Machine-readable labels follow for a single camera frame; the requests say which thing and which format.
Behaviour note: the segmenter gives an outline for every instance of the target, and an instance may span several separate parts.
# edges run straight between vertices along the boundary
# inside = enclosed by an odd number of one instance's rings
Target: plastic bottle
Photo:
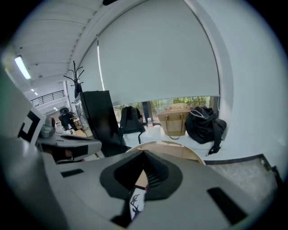
[[[148,120],[148,123],[147,123],[148,128],[152,128],[152,127],[153,127],[153,123],[152,123],[152,121],[151,121],[151,118],[148,117],[147,120]]]

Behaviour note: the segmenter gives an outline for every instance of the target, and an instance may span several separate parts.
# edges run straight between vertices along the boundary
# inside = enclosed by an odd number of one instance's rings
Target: roller blind
[[[80,66],[82,66],[84,70],[83,74],[80,76],[80,82],[83,82],[81,84],[83,92],[102,90],[97,54],[98,53],[96,40],[91,45],[80,64]]]
[[[148,0],[99,36],[104,87],[114,105],[218,96],[216,61],[205,32],[180,0]]]

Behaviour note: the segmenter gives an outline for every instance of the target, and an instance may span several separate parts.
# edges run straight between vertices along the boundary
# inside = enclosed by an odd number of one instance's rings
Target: floor
[[[264,203],[278,189],[274,173],[265,169],[261,159],[209,167],[236,184],[259,204]]]

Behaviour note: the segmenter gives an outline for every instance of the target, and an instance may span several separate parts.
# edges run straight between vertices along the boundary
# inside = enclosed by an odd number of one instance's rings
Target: window
[[[146,108],[147,111],[145,112],[146,114],[149,114],[150,118],[152,118],[153,123],[159,124],[160,122],[157,117],[157,114],[163,111],[192,109],[196,106],[200,107],[206,106],[207,108],[212,108],[214,112],[218,114],[217,103],[218,103],[218,97],[178,97],[163,100],[155,100],[150,102],[138,102],[122,106],[115,106],[114,112],[117,122],[120,122],[121,110],[126,106],[133,106],[139,109],[140,114],[143,116],[143,121],[145,122],[146,118],[144,116],[144,108]]]
[[[151,101],[152,117],[159,121],[157,114],[165,110],[192,109],[195,106],[213,108],[214,97],[180,97]]]

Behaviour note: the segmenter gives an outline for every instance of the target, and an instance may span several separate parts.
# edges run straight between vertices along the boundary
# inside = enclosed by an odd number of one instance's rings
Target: black slot
[[[84,172],[84,171],[82,169],[78,168],[78,169],[62,172],[61,174],[63,177],[70,177],[70,176],[77,175],[77,174],[82,173],[82,172]]]
[[[221,188],[208,189],[207,192],[232,225],[238,223],[247,216]]]

